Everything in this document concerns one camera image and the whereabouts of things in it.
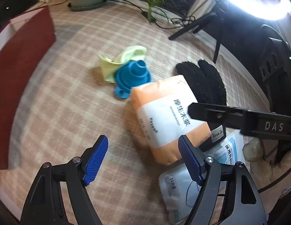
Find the right white gloved hand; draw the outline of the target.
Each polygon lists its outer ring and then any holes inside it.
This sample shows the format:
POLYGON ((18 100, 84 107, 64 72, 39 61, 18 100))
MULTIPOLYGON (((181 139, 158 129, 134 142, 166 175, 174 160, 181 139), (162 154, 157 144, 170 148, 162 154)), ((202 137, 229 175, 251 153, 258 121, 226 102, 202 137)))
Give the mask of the right white gloved hand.
POLYGON ((291 187, 291 142, 254 138, 244 145, 243 155, 259 193, 291 187))

